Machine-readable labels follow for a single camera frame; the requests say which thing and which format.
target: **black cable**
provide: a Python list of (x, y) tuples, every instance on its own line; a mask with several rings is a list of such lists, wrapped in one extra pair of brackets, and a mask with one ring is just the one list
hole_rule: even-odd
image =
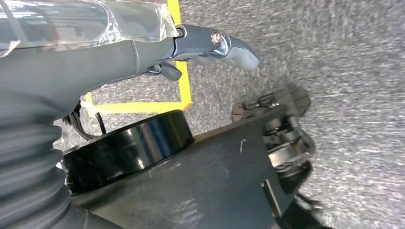
[(100, 125), (101, 133), (105, 135), (107, 133), (107, 131), (106, 131), (106, 127), (104, 126), (103, 119), (101, 118), (100, 112), (96, 113), (96, 118), (97, 118), (98, 124)]
[(76, 131), (82, 138), (84, 138), (84, 139), (86, 139), (86, 140), (88, 141), (88, 140), (91, 140), (91, 139), (97, 137), (97, 136), (95, 136), (95, 135), (90, 135), (90, 134), (88, 134), (88, 133), (86, 133), (86, 132), (84, 131), (84, 129), (83, 129), (83, 127), (82, 127), (82, 124), (81, 124), (81, 122), (80, 122), (80, 118), (78, 117), (78, 114), (77, 114), (77, 113), (74, 113), (74, 112), (73, 112), (73, 113), (69, 114), (69, 118), (70, 118), (70, 121), (72, 122), (73, 128), (75, 129), (75, 131)]

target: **scratch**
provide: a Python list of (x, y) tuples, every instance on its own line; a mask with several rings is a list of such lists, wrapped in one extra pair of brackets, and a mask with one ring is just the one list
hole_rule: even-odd
[(241, 141), (241, 150), (240, 150), (240, 153), (242, 154), (242, 148), (243, 148), (243, 142), (245, 142), (246, 141), (246, 139), (243, 139), (242, 141)]

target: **yellow frame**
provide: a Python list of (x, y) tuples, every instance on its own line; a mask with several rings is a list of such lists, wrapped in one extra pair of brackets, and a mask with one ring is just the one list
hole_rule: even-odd
[[(169, 11), (176, 25), (181, 23), (179, 0), (167, 0)], [(186, 62), (176, 61), (176, 67), (182, 73), (179, 79), (180, 102), (132, 102), (117, 104), (94, 105), (91, 93), (85, 95), (85, 101), (91, 106), (88, 107), (89, 116), (96, 112), (101, 114), (122, 114), (122, 113), (164, 113), (172, 110), (185, 110), (192, 105), (189, 74)]]

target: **clear plastic film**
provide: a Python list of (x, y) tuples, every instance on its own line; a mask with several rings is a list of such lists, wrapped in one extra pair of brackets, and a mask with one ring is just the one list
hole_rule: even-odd
[(13, 49), (74, 50), (177, 36), (166, 4), (137, 0), (0, 0), (0, 58)]

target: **caster wheel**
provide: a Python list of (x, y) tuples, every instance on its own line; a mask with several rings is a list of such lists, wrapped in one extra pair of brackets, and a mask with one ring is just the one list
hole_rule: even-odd
[(234, 105), (231, 114), (232, 122), (260, 115), (280, 104), (288, 106), (289, 115), (303, 116), (308, 110), (311, 100), (307, 90), (289, 84), (286, 88), (266, 94), (257, 101)]

